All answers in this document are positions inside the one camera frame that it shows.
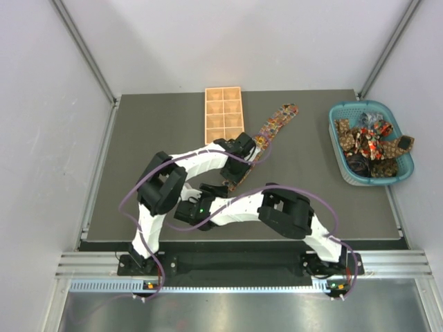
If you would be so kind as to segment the colourful banana print tie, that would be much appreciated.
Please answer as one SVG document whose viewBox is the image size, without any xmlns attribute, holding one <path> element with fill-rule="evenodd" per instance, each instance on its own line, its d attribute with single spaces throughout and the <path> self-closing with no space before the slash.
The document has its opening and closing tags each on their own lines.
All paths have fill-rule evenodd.
<svg viewBox="0 0 443 332">
<path fill-rule="evenodd" d="M 264 159 L 265 151 L 271 148 L 271 142 L 278 134 L 279 130 L 287 125 L 298 114 L 298 107 L 295 104 L 282 105 L 261 127 L 256 135 L 253 136 L 255 148 L 250 156 L 246 159 L 252 161 L 253 164 L 240 163 L 246 166 L 246 172 L 237 182 L 234 180 L 225 180 L 223 185 L 228 188 L 229 192 L 235 189 L 244 181 L 257 162 Z"/>
</svg>

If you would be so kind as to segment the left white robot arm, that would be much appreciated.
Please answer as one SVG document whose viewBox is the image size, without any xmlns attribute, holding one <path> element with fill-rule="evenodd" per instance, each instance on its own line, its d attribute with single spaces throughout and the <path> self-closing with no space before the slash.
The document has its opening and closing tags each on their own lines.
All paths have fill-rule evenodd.
<svg viewBox="0 0 443 332">
<path fill-rule="evenodd" d="M 246 133 L 236 139 L 216 139 L 184 154 L 169 155 L 164 151 L 155 154 L 131 190 L 137 195 L 139 208 L 136 236 L 129 250 L 135 269 L 145 275 L 155 270 L 154 253 L 159 249 L 163 220 L 178 203 L 184 204 L 179 216 L 186 223 L 197 225 L 200 230 L 215 227 L 212 221 L 201 224 L 209 215 L 209 202 L 227 198 L 229 191 L 239 185 L 256 163 L 259 154 L 258 144 Z M 225 180 L 222 185 L 202 184 L 194 189 L 189 184 L 190 179 L 215 169 Z"/>
</svg>

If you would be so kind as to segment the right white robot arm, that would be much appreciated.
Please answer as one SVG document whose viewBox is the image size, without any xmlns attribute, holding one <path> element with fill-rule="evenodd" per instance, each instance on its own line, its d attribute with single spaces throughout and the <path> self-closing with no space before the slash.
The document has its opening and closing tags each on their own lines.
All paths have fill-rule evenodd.
<svg viewBox="0 0 443 332">
<path fill-rule="evenodd" d="M 310 200 L 287 189 L 271 188 L 248 194 L 235 201 L 228 187 L 202 184 L 186 189 L 174 218 L 202 231 L 240 222 L 261 222 L 287 239 L 302 240 L 313 251 L 303 254 L 302 266 L 309 275 L 326 279 L 344 273 L 349 263 L 347 250 L 329 234 L 311 206 Z"/>
</svg>

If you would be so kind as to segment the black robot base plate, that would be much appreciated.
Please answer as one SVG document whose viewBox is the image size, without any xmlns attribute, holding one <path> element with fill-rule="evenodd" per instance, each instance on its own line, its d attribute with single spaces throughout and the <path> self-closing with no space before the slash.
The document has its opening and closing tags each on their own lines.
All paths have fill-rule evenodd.
<svg viewBox="0 0 443 332">
<path fill-rule="evenodd" d="M 120 256 L 117 272 L 164 275 L 168 286 L 291 286 L 352 273 L 364 273 L 360 255 L 340 248 L 337 263 L 322 263 L 302 241 L 162 241 L 149 259 L 129 249 Z"/>
</svg>

